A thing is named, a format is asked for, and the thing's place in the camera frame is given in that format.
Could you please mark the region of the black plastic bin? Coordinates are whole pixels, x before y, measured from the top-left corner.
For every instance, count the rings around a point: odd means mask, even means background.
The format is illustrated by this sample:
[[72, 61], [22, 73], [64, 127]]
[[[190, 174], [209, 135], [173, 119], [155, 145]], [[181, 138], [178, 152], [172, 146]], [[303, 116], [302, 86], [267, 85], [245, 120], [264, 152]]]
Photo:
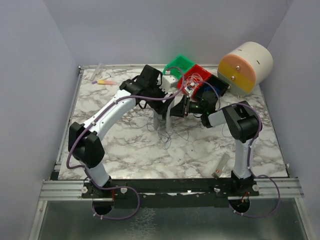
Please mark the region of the black plastic bin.
[[[223, 97], [226, 93], [229, 85], [216, 77], [215, 75], [211, 75], [208, 79], [205, 80], [205, 82], [209, 83], [216, 91], [219, 97]], [[196, 101], [200, 101], [204, 92], [213, 92], [213, 89], [206, 83], [199, 83], [197, 86], [197, 89], [193, 95], [193, 99]]]

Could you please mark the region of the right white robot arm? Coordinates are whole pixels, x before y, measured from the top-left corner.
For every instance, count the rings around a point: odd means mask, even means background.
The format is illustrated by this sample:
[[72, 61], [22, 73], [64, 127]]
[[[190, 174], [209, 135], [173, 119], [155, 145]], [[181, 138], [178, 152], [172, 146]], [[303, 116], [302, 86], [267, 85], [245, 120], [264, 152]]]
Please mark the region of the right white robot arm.
[[252, 179], [251, 160], [256, 139], [262, 130], [258, 112], [247, 101], [219, 107], [220, 97], [214, 91], [206, 91], [199, 101], [189, 102], [188, 113], [199, 114], [206, 128], [226, 124], [235, 139], [235, 162], [231, 177], [238, 181]]

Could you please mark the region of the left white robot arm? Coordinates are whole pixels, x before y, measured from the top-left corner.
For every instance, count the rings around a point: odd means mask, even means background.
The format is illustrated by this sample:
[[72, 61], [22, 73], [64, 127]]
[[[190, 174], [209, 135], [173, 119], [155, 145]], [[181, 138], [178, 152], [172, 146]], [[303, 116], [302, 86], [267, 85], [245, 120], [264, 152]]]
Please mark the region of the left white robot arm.
[[99, 187], [111, 180], [102, 163], [105, 150], [102, 141], [110, 128], [127, 112], [144, 101], [162, 114], [174, 101], [170, 93], [176, 78], [163, 75], [156, 68], [145, 65], [141, 73], [124, 80], [115, 96], [95, 115], [83, 123], [73, 122], [68, 132], [68, 157], [79, 161], [87, 176]]

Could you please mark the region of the grey plastic cable spool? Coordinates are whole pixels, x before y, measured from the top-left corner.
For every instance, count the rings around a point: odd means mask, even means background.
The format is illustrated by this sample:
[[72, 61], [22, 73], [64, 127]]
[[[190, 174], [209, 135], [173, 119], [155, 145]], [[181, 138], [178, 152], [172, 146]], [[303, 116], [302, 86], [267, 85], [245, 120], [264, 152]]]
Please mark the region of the grey plastic cable spool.
[[159, 130], [160, 126], [164, 125], [164, 129], [167, 132], [171, 131], [173, 117], [184, 117], [185, 100], [185, 96], [178, 96], [169, 100], [169, 103], [165, 103], [164, 107], [161, 109], [161, 113], [154, 110], [152, 123], [153, 128], [155, 130]]

